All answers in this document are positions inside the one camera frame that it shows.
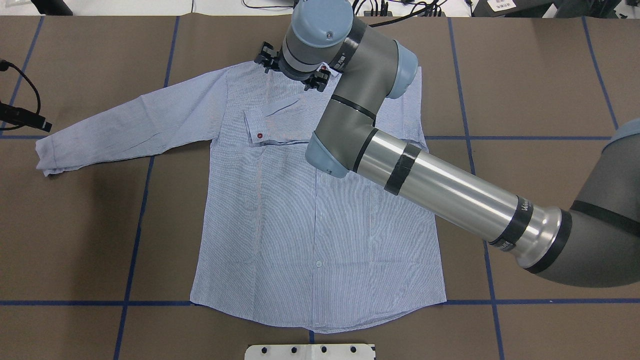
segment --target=white label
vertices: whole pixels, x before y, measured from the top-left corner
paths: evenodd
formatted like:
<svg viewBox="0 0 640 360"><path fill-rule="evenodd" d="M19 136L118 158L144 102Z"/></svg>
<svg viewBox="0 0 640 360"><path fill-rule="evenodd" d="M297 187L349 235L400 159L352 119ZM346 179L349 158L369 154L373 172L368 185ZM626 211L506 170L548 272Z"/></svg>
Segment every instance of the white label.
<svg viewBox="0 0 640 360"><path fill-rule="evenodd" d="M495 12L501 12L503 10L511 9L516 7L516 4L513 3L513 0L486 0L486 3L491 6Z"/></svg>

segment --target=brown table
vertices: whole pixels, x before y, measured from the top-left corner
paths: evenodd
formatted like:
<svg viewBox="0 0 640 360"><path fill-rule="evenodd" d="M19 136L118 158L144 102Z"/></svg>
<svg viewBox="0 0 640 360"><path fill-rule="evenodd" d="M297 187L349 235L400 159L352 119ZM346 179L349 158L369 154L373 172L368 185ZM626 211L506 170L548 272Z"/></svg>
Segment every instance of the brown table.
<svg viewBox="0 0 640 360"><path fill-rule="evenodd" d="M289 20L0 17L0 57L26 67L57 131L252 60ZM431 152L539 205L570 206L615 127L640 117L640 20L419 18L379 29L423 66ZM0 100L16 84L0 74ZM25 82L15 104L35 106ZM640 285L554 284L441 219L444 305L330 336L193 306L208 143L45 178L42 135L0 136L2 359L242 359L247 345L309 341L375 343L381 360L640 357Z"/></svg>

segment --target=shirt sleeve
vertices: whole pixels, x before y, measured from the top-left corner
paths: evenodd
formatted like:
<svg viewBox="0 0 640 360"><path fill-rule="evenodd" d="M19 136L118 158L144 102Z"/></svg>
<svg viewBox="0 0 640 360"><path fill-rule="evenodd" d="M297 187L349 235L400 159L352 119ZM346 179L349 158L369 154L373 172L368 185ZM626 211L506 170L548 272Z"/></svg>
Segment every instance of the shirt sleeve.
<svg viewBox="0 0 640 360"><path fill-rule="evenodd" d="M227 69L142 95L36 142L45 176L215 140L227 106Z"/></svg>

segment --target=robotic arm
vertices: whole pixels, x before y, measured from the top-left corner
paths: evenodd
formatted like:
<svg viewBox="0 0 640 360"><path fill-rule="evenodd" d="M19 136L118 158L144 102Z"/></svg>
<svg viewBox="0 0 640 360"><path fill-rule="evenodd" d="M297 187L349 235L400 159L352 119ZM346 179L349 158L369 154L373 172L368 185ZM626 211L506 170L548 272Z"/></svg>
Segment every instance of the robotic arm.
<svg viewBox="0 0 640 360"><path fill-rule="evenodd" d="M404 93L418 61L354 17L347 1L301 0L281 51L264 44L256 62L320 90L322 62L342 73L307 147L319 170L356 172L548 280L587 287L640 281L640 119L619 129L569 211L542 208L375 128L384 98Z"/></svg>

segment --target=light blue shirt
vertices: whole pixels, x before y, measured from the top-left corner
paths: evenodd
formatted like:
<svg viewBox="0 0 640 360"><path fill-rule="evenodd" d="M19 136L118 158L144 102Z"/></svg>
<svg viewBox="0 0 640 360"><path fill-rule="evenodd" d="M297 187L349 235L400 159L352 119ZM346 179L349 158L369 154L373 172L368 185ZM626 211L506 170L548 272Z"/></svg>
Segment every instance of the light blue shirt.
<svg viewBox="0 0 640 360"><path fill-rule="evenodd" d="M362 329L446 301L432 212L354 173L337 179L305 148L323 93L254 63L210 72L36 142L45 175L212 140L191 301L256 322ZM377 126L426 148L420 72Z"/></svg>

